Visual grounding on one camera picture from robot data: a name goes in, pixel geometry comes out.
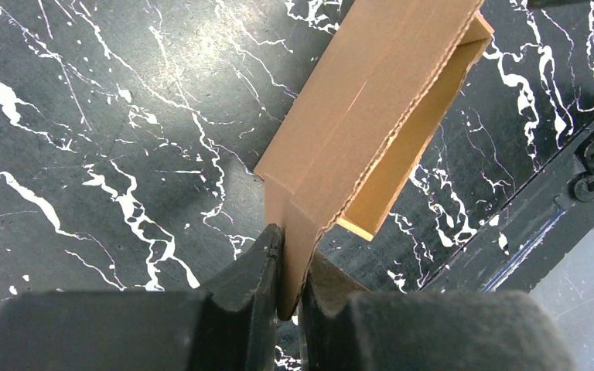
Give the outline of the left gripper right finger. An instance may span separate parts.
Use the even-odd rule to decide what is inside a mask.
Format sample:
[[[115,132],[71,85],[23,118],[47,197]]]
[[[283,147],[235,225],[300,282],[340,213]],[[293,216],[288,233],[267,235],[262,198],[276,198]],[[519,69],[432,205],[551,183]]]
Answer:
[[[521,291],[368,291],[321,253],[299,308],[305,370],[574,370],[545,311]]]

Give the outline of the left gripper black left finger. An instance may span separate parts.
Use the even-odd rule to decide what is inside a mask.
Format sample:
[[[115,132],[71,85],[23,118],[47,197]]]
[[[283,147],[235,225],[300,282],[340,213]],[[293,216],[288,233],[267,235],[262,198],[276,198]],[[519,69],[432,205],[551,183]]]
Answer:
[[[0,311],[0,370],[272,370],[282,230],[189,291],[24,294]]]

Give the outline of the brown cardboard box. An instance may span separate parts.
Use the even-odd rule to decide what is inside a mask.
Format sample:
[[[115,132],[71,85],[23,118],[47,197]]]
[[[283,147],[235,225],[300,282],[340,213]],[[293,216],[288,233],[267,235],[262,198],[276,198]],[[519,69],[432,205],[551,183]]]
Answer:
[[[355,1],[255,167],[282,228],[289,320],[321,238],[372,240],[493,28],[482,2]]]

